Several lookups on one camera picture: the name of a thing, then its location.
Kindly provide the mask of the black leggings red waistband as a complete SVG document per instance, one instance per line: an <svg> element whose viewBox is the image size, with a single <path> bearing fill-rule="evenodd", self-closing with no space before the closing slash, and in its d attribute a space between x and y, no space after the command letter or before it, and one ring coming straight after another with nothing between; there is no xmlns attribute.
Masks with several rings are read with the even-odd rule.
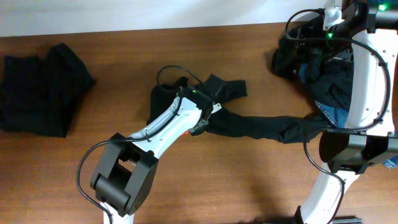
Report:
<svg viewBox="0 0 398 224"><path fill-rule="evenodd" d="M180 87L188 85L187 77L180 77L172 85L156 86L150 93L150 124L160 116L173 102ZM210 75L204 83L215 97L217 103L227 103L237 98L247 96L244 80L224 81L216 75ZM284 144L310 141L322 129L330 126L322 114L308 115L305 118L291 116L258 117L241 116L222 108L212 114L206 123L192 133L193 136L208 132L227 137L247 136L253 139L272 139Z"/></svg>

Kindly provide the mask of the dark green trousers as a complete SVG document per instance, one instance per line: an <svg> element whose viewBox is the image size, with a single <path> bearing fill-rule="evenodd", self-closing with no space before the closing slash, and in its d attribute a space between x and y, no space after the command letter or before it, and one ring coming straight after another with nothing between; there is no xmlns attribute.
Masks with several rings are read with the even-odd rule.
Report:
<svg viewBox="0 0 398 224"><path fill-rule="evenodd" d="M46 57L7 56L1 79L1 129L64 138L84 94L95 84L66 44Z"/></svg>

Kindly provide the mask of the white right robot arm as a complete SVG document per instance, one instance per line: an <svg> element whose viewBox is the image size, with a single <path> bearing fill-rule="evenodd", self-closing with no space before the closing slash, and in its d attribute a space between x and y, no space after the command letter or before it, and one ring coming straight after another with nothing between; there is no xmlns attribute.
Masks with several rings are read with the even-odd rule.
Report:
<svg viewBox="0 0 398 224"><path fill-rule="evenodd" d="M319 176L294 223L338 223L336 214L350 185L397 155L392 94L397 60L396 1L328 1L318 13L323 33L296 42L324 42L329 56L353 50L353 89L344 128L324 130Z"/></svg>

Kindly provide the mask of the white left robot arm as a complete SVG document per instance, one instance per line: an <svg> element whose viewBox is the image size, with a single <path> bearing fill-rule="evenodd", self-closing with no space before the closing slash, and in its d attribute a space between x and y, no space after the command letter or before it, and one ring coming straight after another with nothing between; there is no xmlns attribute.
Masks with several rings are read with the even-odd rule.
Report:
<svg viewBox="0 0 398 224"><path fill-rule="evenodd" d="M184 134L204 129L221 109L210 94L181 88L170 106L142 130L114 134L97 144L104 151L90 180L104 223L133 223L152 188L159 159Z"/></svg>

